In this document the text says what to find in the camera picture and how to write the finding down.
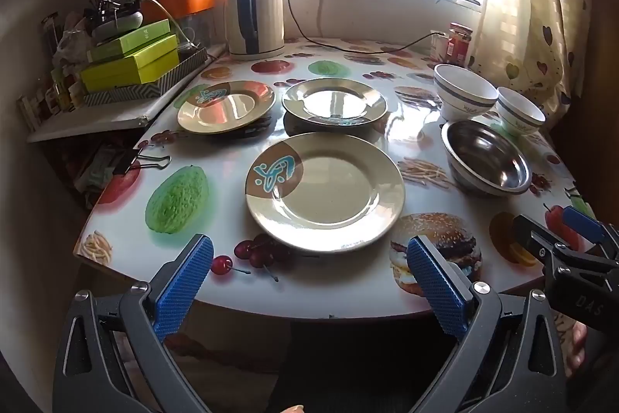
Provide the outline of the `person's right hand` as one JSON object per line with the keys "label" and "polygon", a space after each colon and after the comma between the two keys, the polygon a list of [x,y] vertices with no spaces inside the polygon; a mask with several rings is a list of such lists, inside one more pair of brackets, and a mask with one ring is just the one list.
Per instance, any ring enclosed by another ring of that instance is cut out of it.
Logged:
{"label": "person's right hand", "polygon": [[571,377],[585,362],[585,342],[588,336],[588,326],[575,322],[570,330],[570,342],[564,354],[566,376]]}

